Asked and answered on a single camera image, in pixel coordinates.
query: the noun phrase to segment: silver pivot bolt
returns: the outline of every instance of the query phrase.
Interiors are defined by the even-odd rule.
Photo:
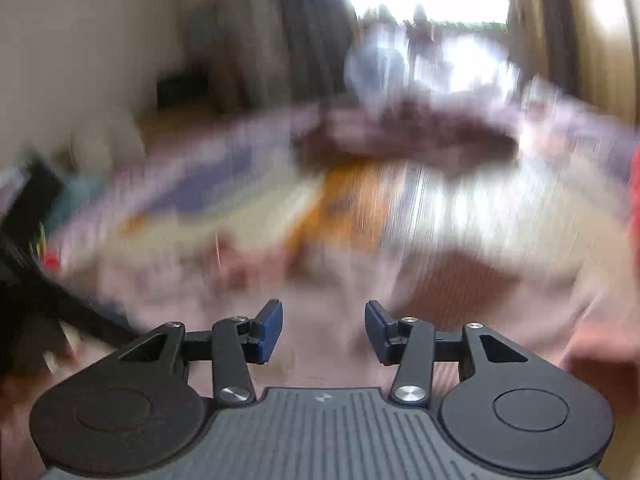
[[[408,384],[407,386],[400,386],[394,391],[394,397],[402,402],[419,402],[427,396],[420,386],[413,386]]]
[[[245,402],[251,394],[240,386],[228,386],[220,390],[220,399],[225,402]]]

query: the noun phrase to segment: gray ribbed base plate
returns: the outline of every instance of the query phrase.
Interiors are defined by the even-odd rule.
[[[595,470],[579,475],[601,478]],[[50,470],[46,480],[77,478]],[[376,388],[270,388],[223,410],[202,439],[139,480],[488,480],[510,478],[460,456],[425,410],[386,402]]]

